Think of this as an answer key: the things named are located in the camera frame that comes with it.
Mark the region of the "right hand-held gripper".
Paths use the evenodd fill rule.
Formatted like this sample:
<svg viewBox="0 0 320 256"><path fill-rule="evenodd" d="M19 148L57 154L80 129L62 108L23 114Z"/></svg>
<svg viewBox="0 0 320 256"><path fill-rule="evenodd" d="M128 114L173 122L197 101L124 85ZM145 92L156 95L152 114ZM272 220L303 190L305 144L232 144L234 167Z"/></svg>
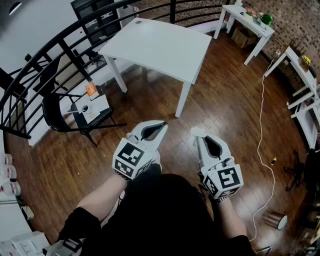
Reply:
<svg viewBox="0 0 320 256"><path fill-rule="evenodd" d="M215 200L230 197L243 185L243 176L239 164L225 141L215 135L197 137L200 180L204 188Z"/></svg>

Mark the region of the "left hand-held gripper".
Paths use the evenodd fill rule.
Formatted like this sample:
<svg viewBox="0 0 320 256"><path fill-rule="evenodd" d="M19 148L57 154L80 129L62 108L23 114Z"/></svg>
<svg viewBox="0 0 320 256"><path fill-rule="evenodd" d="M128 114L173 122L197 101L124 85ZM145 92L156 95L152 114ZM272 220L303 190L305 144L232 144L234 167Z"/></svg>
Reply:
<svg viewBox="0 0 320 256"><path fill-rule="evenodd" d="M152 164L160 164L160 146L168 130L163 120L139 123L122 138L112 159L112 168L124 179L132 181Z"/></svg>

